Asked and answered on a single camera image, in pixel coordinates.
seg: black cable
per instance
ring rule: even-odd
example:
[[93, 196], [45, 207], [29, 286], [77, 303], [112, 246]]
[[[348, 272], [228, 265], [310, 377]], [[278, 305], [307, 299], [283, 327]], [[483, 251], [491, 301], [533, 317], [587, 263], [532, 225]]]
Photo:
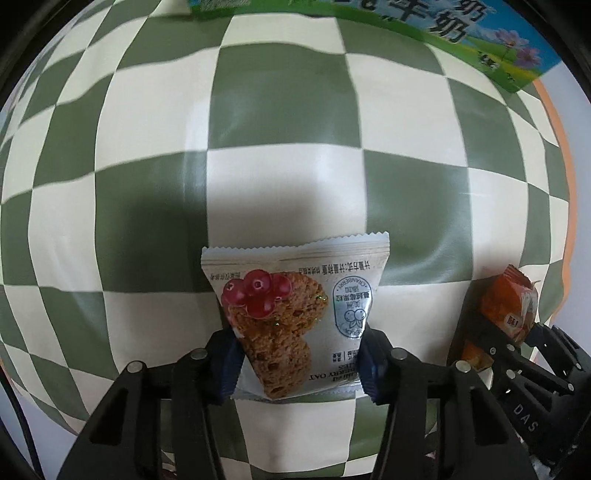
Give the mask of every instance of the black cable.
[[10, 400], [10, 404], [12, 405], [12, 409], [17, 416], [18, 422], [21, 426], [22, 435], [25, 437], [25, 442], [27, 444], [27, 449], [29, 450], [29, 455], [31, 456], [31, 463], [33, 464], [33, 470], [39, 476], [41, 480], [45, 480], [45, 476], [43, 475], [43, 468], [41, 467], [41, 462], [39, 461], [39, 456], [37, 455], [37, 449], [35, 448], [35, 441], [33, 440], [33, 436], [31, 434], [31, 429], [29, 428], [29, 424], [27, 422], [27, 418], [25, 417], [24, 412], [22, 411], [21, 404], [18, 402], [17, 396], [8, 381], [8, 377], [6, 373], [4, 373], [4, 369], [0, 368], [0, 382], [4, 387], [4, 391], [8, 399]]

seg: white square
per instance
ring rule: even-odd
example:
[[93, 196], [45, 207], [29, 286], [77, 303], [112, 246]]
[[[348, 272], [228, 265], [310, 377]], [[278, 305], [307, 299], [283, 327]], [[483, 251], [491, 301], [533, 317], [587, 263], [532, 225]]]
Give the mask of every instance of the white square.
[[96, 169], [206, 150], [218, 52], [206, 48], [182, 59], [117, 71], [100, 114]]
[[470, 168], [473, 277], [502, 273], [519, 265], [527, 228], [527, 183]]
[[80, 98], [96, 82], [112, 74], [145, 19], [142, 17], [124, 23], [90, 46], [64, 85], [57, 104]]
[[558, 140], [556, 140], [554, 130], [552, 129], [550, 119], [546, 114], [546, 110], [544, 108], [544, 104], [542, 103], [542, 101], [537, 99], [533, 95], [524, 92], [523, 90], [517, 92], [517, 95], [519, 95], [519, 98], [521, 98], [521, 100], [527, 107], [531, 115], [531, 118], [535, 123], [535, 127], [540, 131], [542, 137], [544, 137], [551, 144], [554, 144], [557, 147], [559, 147]]
[[60, 411], [60, 415], [65, 420], [65, 422], [70, 426], [70, 428], [72, 430], [74, 430], [76, 433], [80, 433], [82, 431], [82, 429], [84, 428], [84, 425], [86, 424], [85, 421], [75, 419], [74, 417], [70, 417], [69, 415], [66, 415], [65, 413], [63, 413], [62, 411]]
[[[534, 288], [538, 293], [538, 299], [541, 296], [542, 288], [544, 287], [544, 280], [546, 279], [546, 274], [548, 273], [548, 264], [546, 265], [525, 265], [520, 267], [519, 270], [530, 279], [530, 281], [534, 284]], [[539, 309], [535, 313], [535, 321], [540, 321], [540, 311]]]
[[424, 362], [445, 365], [469, 286], [469, 281], [380, 286], [368, 322], [394, 347]]
[[228, 480], [252, 480], [250, 463], [239, 462], [231, 458], [220, 458], [222, 469]]
[[2, 186], [2, 201], [33, 188], [35, 170], [45, 143], [54, 107], [24, 122], [14, 134]]
[[443, 69], [447, 78], [462, 82], [469, 87], [482, 92], [489, 97], [498, 100], [503, 105], [505, 100], [491, 82], [491, 80], [479, 70], [476, 70], [473, 66], [468, 65], [465, 61], [455, 58], [453, 55], [440, 50], [437, 47], [427, 44], [439, 61], [439, 65]]
[[363, 148], [467, 166], [462, 130], [444, 76], [367, 55], [346, 57], [359, 99]]
[[102, 291], [95, 253], [95, 175], [36, 187], [29, 250], [40, 287]]
[[74, 383], [78, 387], [86, 411], [92, 415], [96, 406], [110, 389], [113, 381], [74, 368], [70, 368], [70, 373], [72, 373]]
[[162, 0], [150, 13], [151, 17], [166, 17], [168, 15], [190, 15], [191, 9], [186, 0]]
[[215, 293], [114, 293], [106, 291], [107, 329], [119, 371], [133, 360], [148, 367], [175, 363], [205, 347], [222, 328]]
[[265, 472], [302, 472], [345, 463], [355, 399], [269, 404], [236, 400], [251, 465]]
[[31, 101], [33, 92], [37, 87], [38, 81], [39, 79], [36, 79], [32, 84], [29, 85], [29, 88], [27, 89], [25, 94], [14, 106], [14, 110], [12, 111], [12, 117], [10, 119], [10, 123], [8, 124], [8, 128], [6, 130], [6, 135], [4, 136], [2, 145], [4, 145], [15, 134], [19, 125], [21, 124], [22, 118], [25, 116], [25, 111], [29, 106], [29, 102]]
[[492, 387], [493, 378], [492, 368], [487, 368], [486, 370], [478, 372], [478, 376], [482, 380], [482, 383], [484, 383], [486, 387], [490, 390]]
[[258, 145], [207, 152], [211, 247], [301, 245], [365, 233], [361, 149]]
[[562, 260], [566, 233], [569, 229], [569, 203], [556, 197], [550, 197], [550, 263]]
[[345, 473], [343, 476], [364, 475], [365, 473], [373, 472], [377, 458], [378, 454], [376, 453], [375, 455], [370, 455], [368, 457], [349, 460], [345, 464]]
[[54, 63], [74, 55], [74, 53], [85, 50], [108, 12], [109, 9], [105, 8], [83, 22], [74, 25], [51, 54], [45, 69], [47, 70]]
[[523, 120], [517, 113], [510, 108], [508, 110], [519, 139], [527, 183], [531, 183], [534, 187], [548, 193], [546, 150], [542, 137], [534, 127]]
[[5, 347], [27, 391], [31, 395], [35, 395], [39, 400], [43, 400], [48, 405], [54, 407], [53, 400], [47, 394], [47, 390], [45, 390], [39, 375], [37, 375], [37, 370], [35, 370], [31, 356], [19, 348], [14, 348], [10, 345], [5, 345]]
[[4, 289], [28, 352], [67, 367], [39, 288], [4, 285]]
[[232, 17], [222, 47], [251, 43], [290, 43], [326, 53], [345, 53], [336, 19], [297, 14], [254, 14]]

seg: cranberry logo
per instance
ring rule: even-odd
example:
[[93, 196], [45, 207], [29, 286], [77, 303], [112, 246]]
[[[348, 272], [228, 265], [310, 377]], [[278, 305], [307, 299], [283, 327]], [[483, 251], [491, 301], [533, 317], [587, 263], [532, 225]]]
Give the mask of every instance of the cranberry logo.
[[222, 305], [245, 307], [246, 313], [254, 319], [267, 318], [278, 301], [291, 295], [289, 278], [280, 273], [251, 270], [244, 279], [233, 278], [224, 285]]

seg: checkered backdrop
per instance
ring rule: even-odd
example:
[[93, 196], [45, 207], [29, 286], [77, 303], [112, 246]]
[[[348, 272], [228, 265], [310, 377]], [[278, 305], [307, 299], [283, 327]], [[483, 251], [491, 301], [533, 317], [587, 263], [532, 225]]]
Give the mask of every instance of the checkered backdrop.
[[[129, 361], [205, 345], [205, 245], [390, 232], [369, 320], [425, 361], [444, 362], [471, 282], [509, 263], [550, 318], [569, 191], [533, 87], [350, 21], [187, 12], [95, 2], [8, 105], [0, 356], [25, 397], [79, 432]], [[228, 478], [370, 471], [385, 409], [334, 400], [214, 408]]]

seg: snack package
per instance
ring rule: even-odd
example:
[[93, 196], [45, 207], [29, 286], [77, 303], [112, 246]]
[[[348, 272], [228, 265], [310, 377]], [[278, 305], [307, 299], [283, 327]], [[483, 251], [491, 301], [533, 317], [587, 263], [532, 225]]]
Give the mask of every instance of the snack package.
[[356, 379], [387, 233], [299, 247], [204, 248], [201, 265], [248, 361], [237, 390], [276, 400]]
[[[538, 292], [530, 280], [509, 265], [480, 301], [480, 312], [502, 329], [518, 346], [528, 336], [538, 310]], [[467, 341], [462, 353], [477, 371], [489, 368], [492, 358]]]

